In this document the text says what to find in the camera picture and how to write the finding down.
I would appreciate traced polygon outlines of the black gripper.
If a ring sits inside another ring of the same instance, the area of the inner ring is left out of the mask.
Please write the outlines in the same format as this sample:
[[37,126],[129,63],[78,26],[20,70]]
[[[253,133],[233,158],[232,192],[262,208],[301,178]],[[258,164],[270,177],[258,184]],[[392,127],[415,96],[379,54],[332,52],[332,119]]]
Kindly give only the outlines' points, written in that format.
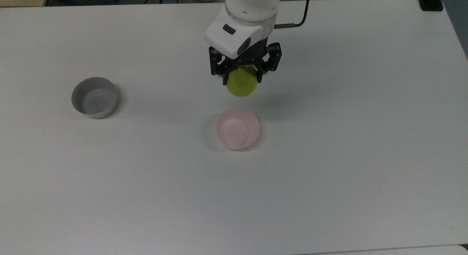
[[223,85],[226,86],[231,70],[235,70],[242,65],[254,65],[256,68],[256,80],[258,83],[261,83],[264,75],[277,70],[282,57],[282,48],[279,42],[267,43],[268,38],[260,40],[234,59],[227,57],[210,46],[211,74],[222,78]]

